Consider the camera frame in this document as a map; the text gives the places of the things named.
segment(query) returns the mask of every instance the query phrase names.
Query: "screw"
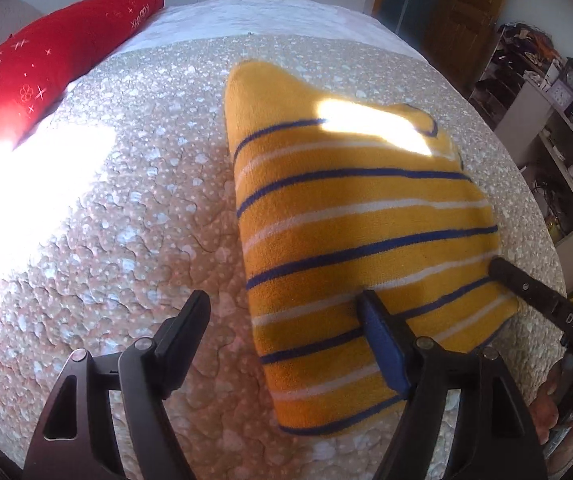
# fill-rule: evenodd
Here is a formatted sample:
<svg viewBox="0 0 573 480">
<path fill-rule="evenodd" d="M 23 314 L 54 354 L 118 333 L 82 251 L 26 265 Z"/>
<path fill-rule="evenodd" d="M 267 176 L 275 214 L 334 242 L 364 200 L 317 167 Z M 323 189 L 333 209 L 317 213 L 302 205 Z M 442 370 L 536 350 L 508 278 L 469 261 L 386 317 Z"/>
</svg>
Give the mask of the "screw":
<svg viewBox="0 0 573 480">
<path fill-rule="evenodd" d="M 84 361 L 85 358 L 86 358 L 86 350 L 84 348 L 78 348 L 71 354 L 71 359 L 73 359 L 76 363 Z"/>
<path fill-rule="evenodd" d="M 490 346 L 486 346 L 484 347 L 484 350 L 482 350 L 482 355 L 489 361 L 494 361 L 499 357 L 499 352 Z"/>
<path fill-rule="evenodd" d="M 435 345 L 435 341 L 429 337 L 422 336 L 415 339 L 415 344 L 418 348 L 422 348 L 423 350 L 430 350 Z"/>
<path fill-rule="evenodd" d="M 137 348 L 138 350 L 148 350 L 149 348 L 151 348 L 151 346 L 153 346 L 153 339 L 151 339 L 150 337 L 140 337 L 135 342 L 135 348 Z"/>
</svg>

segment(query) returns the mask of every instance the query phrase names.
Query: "yellow garment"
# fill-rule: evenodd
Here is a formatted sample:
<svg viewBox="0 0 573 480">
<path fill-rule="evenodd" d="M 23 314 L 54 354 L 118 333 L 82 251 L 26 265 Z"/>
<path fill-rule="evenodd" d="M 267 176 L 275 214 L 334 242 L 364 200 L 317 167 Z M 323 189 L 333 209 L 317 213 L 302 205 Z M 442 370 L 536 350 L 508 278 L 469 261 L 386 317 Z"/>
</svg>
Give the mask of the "yellow garment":
<svg viewBox="0 0 573 480">
<path fill-rule="evenodd" d="M 253 335 L 284 431 L 337 433 L 399 400 L 362 336 L 359 291 L 461 352 L 516 312 L 487 276 L 490 205 L 428 114 L 246 62 L 225 115 Z"/>
</svg>

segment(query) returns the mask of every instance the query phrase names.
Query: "bedspread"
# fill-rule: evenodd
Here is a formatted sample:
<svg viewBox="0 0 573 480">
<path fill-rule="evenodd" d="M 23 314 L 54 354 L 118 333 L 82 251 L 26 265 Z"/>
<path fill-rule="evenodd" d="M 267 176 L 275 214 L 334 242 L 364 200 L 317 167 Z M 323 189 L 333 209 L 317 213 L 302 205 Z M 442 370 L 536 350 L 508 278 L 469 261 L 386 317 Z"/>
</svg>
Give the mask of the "bedspread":
<svg viewBox="0 0 573 480">
<path fill-rule="evenodd" d="M 222 116 L 230 69 L 248 58 L 352 98 L 424 108 L 452 134 L 488 194 L 503 254 L 564 292 L 541 214 L 508 153 L 423 60 L 352 41 L 266 35 L 125 52 L 84 76 L 15 152 L 36 162 L 14 184 L 19 196 L 4 195 L 11 184 L 0 183 L 0 447 L 16 462 L 23 463 L 72 349 L 124 349 L 202 288 L 212 320 L 185 384 L 166 401 L 198 478 L 368 479 L 375 472 L 399 414 L 336 438 L 294 438 L 276 427 L 250 331 Z M 23 215 L 32 219 L 25 224 L 32 245 L 18 227 Z M 40 228 L 42 218 L 52 223 Z M 558 338 L 522 304 L 493 343 L 528 400 L 561 355 Z M 119 395 L 112 404 L 125 469 L 137 478 Z M 451 396 L 430 478 L 444 471 L 455 413 Z"/>
</svg>

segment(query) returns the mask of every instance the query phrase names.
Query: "white bed sheet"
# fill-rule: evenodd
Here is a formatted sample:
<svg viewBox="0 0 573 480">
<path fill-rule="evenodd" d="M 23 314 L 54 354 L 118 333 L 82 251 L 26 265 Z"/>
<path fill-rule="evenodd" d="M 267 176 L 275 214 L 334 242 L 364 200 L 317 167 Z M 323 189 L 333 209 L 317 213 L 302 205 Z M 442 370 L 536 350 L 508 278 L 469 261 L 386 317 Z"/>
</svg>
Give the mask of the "white bed sheet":
<svg viewBox="0 0 573 480">
<path fill-rule="evenodd" d="M 112 56 L 177 41 L 240 34 L 296 34 L 327 40 L 359 41 L 426 59 L 374 18 L 343 7 L 309 0 L 210 0 L 157 13 Z"/>
</svg>

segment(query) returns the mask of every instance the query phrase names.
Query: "white stripe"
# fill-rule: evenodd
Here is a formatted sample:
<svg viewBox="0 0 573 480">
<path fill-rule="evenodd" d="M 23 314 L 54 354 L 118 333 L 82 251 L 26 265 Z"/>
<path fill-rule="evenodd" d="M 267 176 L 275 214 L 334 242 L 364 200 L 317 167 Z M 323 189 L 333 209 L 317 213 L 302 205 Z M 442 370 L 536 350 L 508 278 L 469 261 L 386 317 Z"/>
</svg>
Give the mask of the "white stripe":
<svg viewBox="0 0 573 480">
<path fill-rule="evenodd" d="M 369 375 L 376 374 L 380 371 L 380 367 L 378 367 L 377 363 L 373 363 L 372 365 L 365 366 L 364 368 L 360 368 L 359 370 L 355 370 L 354 372 L 345 375 L 344 377 L 340 377 L 339 379 L 333 379 L 328 383 L 316 384 L 315 386 L 311 386 L 310 388 L 303 388 L 301 390 L 292 390 L 290 392 L 273 392 L 271 391 L 271 396 L 273 400 L 298 400 L 298 399 L 306 399 L 307 397 L 314 397 L 317 395 L 326 394 L 341 388 L 342 386 L 346 386 L 347 384 L 354 383 L 359 381 L 360 379 L 364 379 Z"/>
<path fill-rule="evenodd" d="M 327 148 L 383 148 L 385 150 L 397 150 L 401 151 L 401 149 L 397 146 L 394 146 L 385 140 L 376 141 L 376 140 L 326 140 L 324 142 L 310 142 L 308 144 L 295 144 L 293 146 L 287 146 L 285 148 L 280 148 L 279 150 L 275 150 L 273 152 L 263 153 L 262 155 L 258 155 L 247 162 L 247 165 L 244 166 L 240 170 L 240 172 L 235 176 L 235 190 L 237 191 L 238 188 L 242 184 L 242 180 L 244 176 L 246 176 L 249 171 L 253 170 L 253 168 L 267 162 L 268 160 L 272 160 L 273 158 L 278 158 L 279 156 L 290 155 L 292 153 L 298 152 L 310 152 L 313 150 L 325 150 Z M 440 152 L 433 152 L 431 151 L 431 156 L 438 156 L 441 158 L 445 158 L 447 160 L 455 160 L 454 155 L 446 155 Z"/>
<path fill-rule="evenodd" d="M 472 256 L 471 258 L 467 258 L 465 260 L 444 262 L 443 264 L 439 264 L 433 267 L 426 267 L 426 269 L 422 269 L 420 272 L 409 274 L 403 278 L 397 278 L 396 280 L 380 283 L 379 285 L 375 285 L 372 288 L 375 290 L 388 290 L 390 288 L 410 285 L 410 283 L 419 282 L 427 276 L 438 274 L 439 272 L 444 272 L 448 269 L 457 269 L 458 267 L 465 267 L 477 262 L 482 262 L 486 259 L 491 259 L 493 256 L 498 256 L 498 254 L 499 251 L 489 251 L 488 253 Z M 344 303 L 345 301 L 349 301 L 354 297 L 355 294 L 338 294 L 336 296 L 331 296 L 330 298 L 325 298 L 324 300 L 313 301 L 313 303 L 294 306 L 288 310 L 271 312 L 270 314 L 263 314 L 262 316 L 254 316 L 251 320 L 251 323 L 253 326 L 264 326 L 271 323 L 276 323 L 278 321 L 284 321 L 286 319 L 295 319 L 296 317 L 306 316 L 307 314 L 312 314 L 313 312 L 318 312 L 320 310 L 330 308 L 331 306 Z"/>
<path fill-rule="evenodd" d="M 292 216 L 286 220 L 281 220 L 271 224 L 255 233 L 245 243 L 243 243 L 242 251 L 246 252 L 265 238 L 277 233 L 281 233 L 282 231 L 286 231 L 287 229 L 292 229 L 294 227 L 311 222 L 329 220 L 331 218 L 339 218 L 353 214 L 371 213 L 374 211 L 383 211 L 384 209 L 400 209 L 414 206 L 426 206 L 432 207 L 433 209 L 464 209 L 469 207 L 486 207 L 488 205 L 489 202 L 486 200 L 479 200 L 477 202 L 431 202 L 429 200 L 422 200 L 420 198 L 403 198 L 400 200 L 380 200 L 378 202 L 367 202 L 362 204 L 331 207 L 328 209 L 322 209 L 321 211 L 312 211 L 310 213 L 303 213 L 301 215 Z"/>
<path fill-rule="evenodd" d="M 504 303 L 506 300 L 508 300 L 511 297 L 512 297 L 512 294 L 504 294 L 503 296 L 496 298 L 495 300 L 493 300 L 489 304 L 487 304 L 487 306 L 478 310 L 472 316 L 467 317 L 466 319 L 460 321 L 459 323 L 454 324 L 449 329 L 444 330 L 444 332 L 441 332 L 438 335 L 436 335 L 433 339 L 440 342 L 440 341 L 443 341 L 444 339 L 447 339 L 450 336 L 460 332 L 461 330 L 464 330 L 465 328 L 471 326 L 472 324 L 477 323 L 480 319 L 482 319 L 484 316 L 486 316 L 487 314 L 489 314 L 490 312 L 495 310 L 498 306 L 500 306 L 500 304 Z"/>
</svg>

